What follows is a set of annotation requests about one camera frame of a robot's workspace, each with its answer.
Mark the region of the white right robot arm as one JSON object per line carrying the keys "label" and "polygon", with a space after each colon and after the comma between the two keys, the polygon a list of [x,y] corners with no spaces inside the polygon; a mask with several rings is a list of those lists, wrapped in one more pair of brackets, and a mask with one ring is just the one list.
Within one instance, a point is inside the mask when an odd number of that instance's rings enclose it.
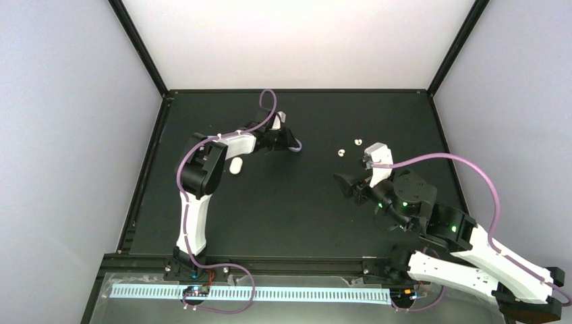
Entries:
{"label": "white right robot arm", "polygon": [[382,276],[396,285],[428,281],[477,296],[508,319],[551,323],[563,303],[553,295],[565,272],[538,267],[491,240],[476,220],[460,209],[437,203],[437,189],[406,170],[387,178],[372,172],[334,176],[345,197],[376,205],[376,213],[416,236],[415,247],[394,245]]}

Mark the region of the white oval capsule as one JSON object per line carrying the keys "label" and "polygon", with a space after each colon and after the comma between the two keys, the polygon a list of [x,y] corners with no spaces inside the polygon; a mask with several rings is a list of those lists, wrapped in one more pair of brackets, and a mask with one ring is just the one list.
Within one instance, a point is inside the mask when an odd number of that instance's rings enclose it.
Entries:
{"label": "white oval capsule", "polygon": [[244,161],[241,157],[232,158],[229,164],[229,172],[233,175],[237,175],[241,172]]}

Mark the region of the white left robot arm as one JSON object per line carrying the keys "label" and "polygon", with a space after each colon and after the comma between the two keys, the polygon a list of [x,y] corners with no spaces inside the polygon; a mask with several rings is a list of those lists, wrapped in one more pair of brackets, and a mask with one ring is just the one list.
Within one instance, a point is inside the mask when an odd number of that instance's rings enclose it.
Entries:
{"label": "white left robot arm", "polygon": [[208,206],[219,187],[226,161],[261,149],[298,153],[302,143],[280,121],[255,130],[242,128],[216,136],[195,133],[193,139],[196,143],[183,156],[176,171],[181,220],[173,259],[196,276],[199,256],[206,248]]}

